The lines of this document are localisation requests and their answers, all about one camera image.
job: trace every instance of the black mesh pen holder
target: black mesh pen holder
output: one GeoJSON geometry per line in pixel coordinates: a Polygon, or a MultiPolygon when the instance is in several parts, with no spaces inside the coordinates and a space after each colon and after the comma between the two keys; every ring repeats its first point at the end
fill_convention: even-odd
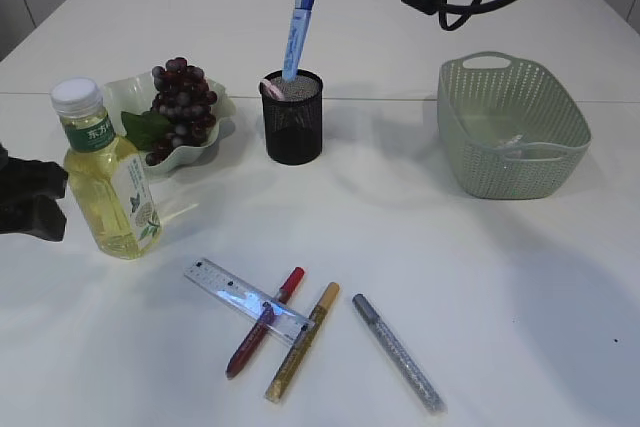
{"type": "Polygon", "coordinates": [[[322,152],[322,80],[306,70],[298,70],[291,82],[282,79],[281,70],[265,78],[285,98],[277,100],[259,87],[269,157],[285,165],[311,162],[322,152]]]}

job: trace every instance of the gold marker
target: gold marker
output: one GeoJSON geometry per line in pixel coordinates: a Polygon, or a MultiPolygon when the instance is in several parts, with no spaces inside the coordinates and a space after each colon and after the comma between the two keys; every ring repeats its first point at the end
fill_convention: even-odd
{"type": "Polygon", "coordinates": [[[276,376],[271,381],[271,385],[269,385],[267,392],[264,394],[267,400],[270,400],[275,404],[280,402],[280,399],[284,395],[285,390],[287,390],[287,387],[298,370],[298,367],[300,367],[302,359],[309,350],[309,347],[311,347],[311,343],[313,342],[318,329],[322,325],[324,318],[327,316],[327,312],[331,308],[331,304],[333,304],[333,301],[336,299],[339,291],[340,286],[335,282],[331,282],[324,291],[324,294],[322,294],[322,298],[313,308],[313,311],[309,316],[309,319],[314,322],[314,326],[310,330],[307,330],[305,325],[305,327],[300,331],[300,334],[291,346],[291,349],[278,369],[278,372],[276,372],[276,376]]]}

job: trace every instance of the green plastic basket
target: green plastic basket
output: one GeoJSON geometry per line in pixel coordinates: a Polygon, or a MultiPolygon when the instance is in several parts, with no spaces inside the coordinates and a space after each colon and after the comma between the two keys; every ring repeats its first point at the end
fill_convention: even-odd
{"type": "Polygon", "coordinates": [[[584,116],[551,72],[498,52],[442,66],[438,128],[460,186],[484,199],[551,195],[591,142],[584,116]],[[508,65],[469,66],[480,58],[508,65]]]}

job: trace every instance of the green leaf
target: green leaf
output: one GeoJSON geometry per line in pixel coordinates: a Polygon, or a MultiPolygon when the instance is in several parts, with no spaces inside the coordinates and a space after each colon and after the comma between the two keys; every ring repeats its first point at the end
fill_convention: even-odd
{"type": "Polygon", "coordinates": [[[142,239],[144,239],[147,235],[149,235],[150,229],[149,226],[147,225],[143,230],[142,233],[140,234],[140,238],[138,239],[138,241],[141,241],[142,239]]]}
{"type": "Polygon", "coordinates": [[[171,122],[155,112],[145,112],[143,115],[122,112],[120,118],[127,131],[127,139],[138,150],[152,150],[153,144],[171,129],[171,122]]]}

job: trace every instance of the glitter marker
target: glitter marker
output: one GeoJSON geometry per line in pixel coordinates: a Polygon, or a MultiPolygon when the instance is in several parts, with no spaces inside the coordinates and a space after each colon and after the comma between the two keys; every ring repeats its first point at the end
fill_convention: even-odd
{"type": "Polygon", "coordinates": [[[447,407],[438,393],[364,295],[356,295],[353,298],[353,305],[427,410],[432,414],[446,412],[447,407]]]}
{"type": "Polygon", "coordinates": [[[289,353],[265,393],[267,400],[277,404],[280,402],[280,399],[282,399],[339,291],[340,286],[335,282],[331,282],[324,291],[324,294],[322,294],[322,298],[313,308],[309,316],[309,319],[315,322],[314,326],[311,329],[303,327],[300,331],[296,341],[291,346],[291,350],[289,350],[289,353]]]}

